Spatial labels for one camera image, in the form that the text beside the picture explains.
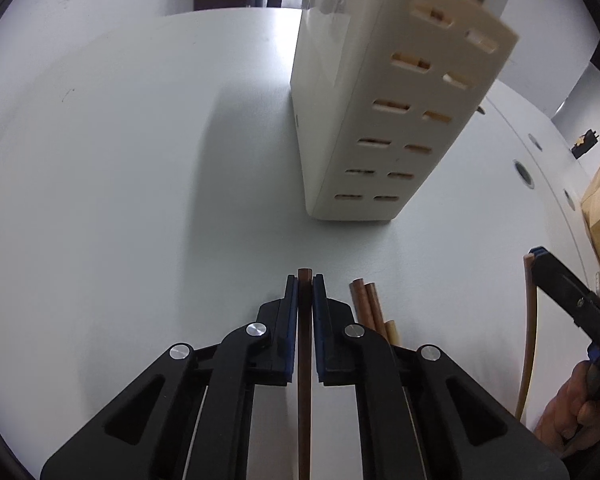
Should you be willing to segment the right hand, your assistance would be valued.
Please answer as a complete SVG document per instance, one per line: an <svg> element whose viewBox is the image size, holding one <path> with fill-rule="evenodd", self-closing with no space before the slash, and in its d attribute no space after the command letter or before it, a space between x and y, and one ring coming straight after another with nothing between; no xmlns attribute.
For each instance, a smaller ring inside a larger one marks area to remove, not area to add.
<svg viewBox="0 0 600 480"><path fill-rule="evenodd" d="M586 376L591 363L580 362L536 424L534 435L559 457L586 450L600 441L600 402L588 400Z"/></svg>

